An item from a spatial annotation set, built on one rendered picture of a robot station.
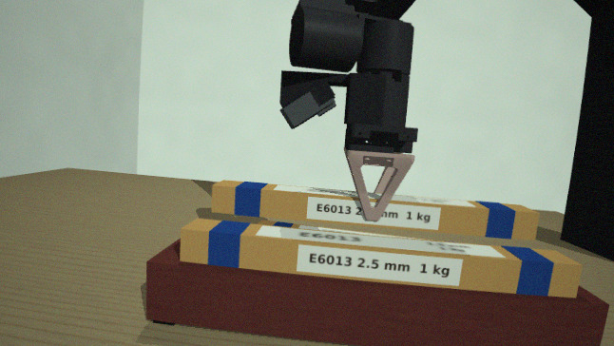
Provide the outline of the tan welding electrode pack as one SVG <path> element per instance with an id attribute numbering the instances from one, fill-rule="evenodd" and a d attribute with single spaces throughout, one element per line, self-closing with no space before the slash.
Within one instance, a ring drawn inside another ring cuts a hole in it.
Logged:
<path id="1" fill-rule="evenodd" d="M 366 221 L 356 191 L 227 180 L 212 185 L 211 212 L 517 240 L 535 240 L 540 215 L 519 204 L 393 195 L 379 221 Z"/>

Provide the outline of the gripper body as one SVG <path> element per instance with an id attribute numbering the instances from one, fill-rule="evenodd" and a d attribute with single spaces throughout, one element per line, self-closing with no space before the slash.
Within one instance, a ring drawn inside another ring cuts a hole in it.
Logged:
<path id="1" fill-rule="evenodd" d="M 382 125 L 348 124 L 344 146 L 353 151 L 412 153 L 418 128 L 406 127 L 410 76 L 396 74 L 392 81 L 392 72 L 380 71 L 380 74 L 386 75 Z"/>

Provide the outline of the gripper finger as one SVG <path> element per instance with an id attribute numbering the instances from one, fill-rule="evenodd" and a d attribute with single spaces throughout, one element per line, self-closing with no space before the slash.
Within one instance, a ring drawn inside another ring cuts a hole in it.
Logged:
<path id="1" fill-rule="evenodd" d="M 380 180 L 375 188 L 374 193 L 383 193 L 388 181 L 390 180 L 392 174 L 394 172 L 394 168 L 385 166 L 383 173 L 380 177 Z"/>
<path id="2" fill-rule="evenodd" d="M 367 151 L 345 151 L 354 179 L 355 188 L 366 221 L 379 221 L 393 194 L 402 183 L 414 163 L 414 155 L 397 153 L 379 153 Z M 388 166 L 394 172 L 388 181 L 375 207 L 371 206 L 366 185 L 361 172 L 362 165 Z"/>

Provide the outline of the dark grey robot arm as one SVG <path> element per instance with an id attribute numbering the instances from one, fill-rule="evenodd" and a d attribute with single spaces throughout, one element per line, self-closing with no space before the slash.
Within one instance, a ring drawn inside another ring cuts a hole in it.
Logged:
<path id="1" fill-rule="evenodd" d="M 280 112 L 291 129 L 336 107 L 331 87 L 347 87 L 345 125 L 382 125 L 386 75 L 380 71 L 392 72 L 392 81 L 396 74 L 411 74 L 414 27 L 399 19 L 414 2 L 298 1 L 291 19 L 291 65 L 349 72 L 356 63 L 357 73 L 282 70 Z M 358 73 L 364 71 L 374 74 Z"/>

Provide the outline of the tan pack of welding electrodes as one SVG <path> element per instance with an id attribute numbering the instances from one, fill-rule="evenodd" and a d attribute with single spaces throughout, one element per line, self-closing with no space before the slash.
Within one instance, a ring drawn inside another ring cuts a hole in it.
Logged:
<path id="1" fill-rule="evenodd" d="M 180 261 L 335 279 L 576 298 L 583 265 L 555 250 L 196 218 Z"/>

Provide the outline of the tan cardboard pack with blue bands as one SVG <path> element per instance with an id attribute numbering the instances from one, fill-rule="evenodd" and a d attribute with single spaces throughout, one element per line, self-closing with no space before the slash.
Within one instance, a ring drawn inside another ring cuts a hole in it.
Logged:
<path id="1" fill-rule="evenodd" d="M 282 226 L 282 227 L 292 227 L 292 228 L 302 228 L 302 229 L 312 229 L 312 230 L 322 230 L 322 231 L 332 231 L 332 232 L 342 232 L 342 233 L 363 234 L 363 235 L 384 236 L 384 237 L 399 237 L 399 236 L 382 235 L 382 234 L 366 233 L 366 232 L 357 232 L 357 231 L 341 230 L 341 229 L 326 228 L 326 227 L 317 227 L 317 226 L 302 225 L 302 224 L 293 224 L 293 223 L 289 223 L 289 222 L 280 222 L 280 221 L 264 221 L 264 220 L 261 220 L 257 224 Z M 399 238 L 407 238 L 407 237 L 399 237 Z"/>

